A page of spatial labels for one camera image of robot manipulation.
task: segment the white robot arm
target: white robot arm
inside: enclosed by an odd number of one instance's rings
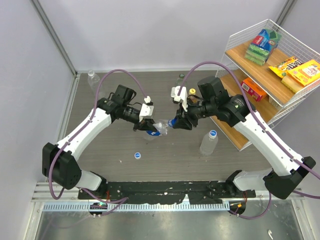
[[[198,119],[217,116],[220,121],[234,127],[251,141],[270,163],[272,168],[266,170],[234,172],[227,179],[232,184],[231,192],[269,190],[276,197],[286,199],[308,174],[308,171],[293,159],[311,169],[315,166],[316,162],[312,157],[302,157],[286,145],[257,111],[251,113],[242,95],[229,96],[219,78],[210,76],[198,82],[202,99],[197,104],[188,101],[189,99],[185,97],[187,95],[185,87],[182,88],[179,97],[179,88],[178,86],[171,91],[174,102],[180,103],[174,129],[191,130],[198,125]]]
[[[107,187],[106,179],[80,169],[77,161],[91,141],[116,119],[133,123],[134,131],[157,131],[153,126],[154,106],[150,98],[145,99],[141,110],[128,106],[135,95],[134,90],[119,85],[112,97],[100,99],[97,108],[92,109],[69,135],[55,145],[48,142],[42,150],[42,174],[49,177],[52,162],[58,151],[62,150],[53,166],[52,180],[67,190],[78,187],[91,190],[97,196],[103,195]]]

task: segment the yellow snack box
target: yellow snack box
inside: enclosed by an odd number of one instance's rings
[[[300,84],[306,86],[315,80],[320,79],[320,64],[312,59],[289,70],[288,73]]]
[[[284,76],[286,76],[288,74],[289,70],[294,69],[295,67],[297,67],[301,64],[303,64],[302,61],[297,59],[295,56],[292,56],[292,57],[286,59],[285,61],[283,61],[282,63],[280,63],[279,65],[269,66],[269,68],[275,74],[277,74],[280,78],[283,79]]]

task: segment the black mounting base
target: black mounting base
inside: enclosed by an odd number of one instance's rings
[[[188,194],[190,204],[218,204],[221,199],[243,198],[244,192],[229,192],[229,184],[218,181],[135,181],[109,182],[110,200],[128,197],[127,204],[179,204]],[[255,198],[255,191],[246,191],[246,197]],[[85,192],[79,192],[81,200],[92,199]]]

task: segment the white panel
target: white panel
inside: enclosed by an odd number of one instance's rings
[[[293,36],[320,53],[320,27],[313,25],[319,21],[319,0],[298,0],[283,24]],[[311,156],[317,162],[314,170],[320,173],[320,90],[317,89],[303,101],[289,117],[276,127],[276,132],[294,150],[304,157]],[[320,181],[309,174],[300,184],[305,193],[320,196]],[[319,200],[307,199],[307,213],[312,230],[320,239]]]
[[[0,232],[20,240],[72,75],[29,1],[1,1],[0,32]]]
[[[75,68],[190,68],[286,0],[40,0]]]

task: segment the blue bottle cap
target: blue bottle cap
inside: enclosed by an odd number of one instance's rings
[[[140,158],[141,158],[140,152],[136,152],[136,153],[134,154],[134,158],[135,158],[135,159],[140,159]]]
[[[210,137],[211,139],[214,139],[216,136],[217,136],[217,132],[216,132],[215,130],[211,130],[211,131],[209,132],[209,137]]]
[[[176,121],[177,121],[177,119],[176,119],[176,118],[174,118],[174,119],[172,119],[172,120],[169,120],[169,121],[168,121],[168,125],[169,125],[169,127],[171,127],[171,128],[172,128],[172,127],[175,125]]]

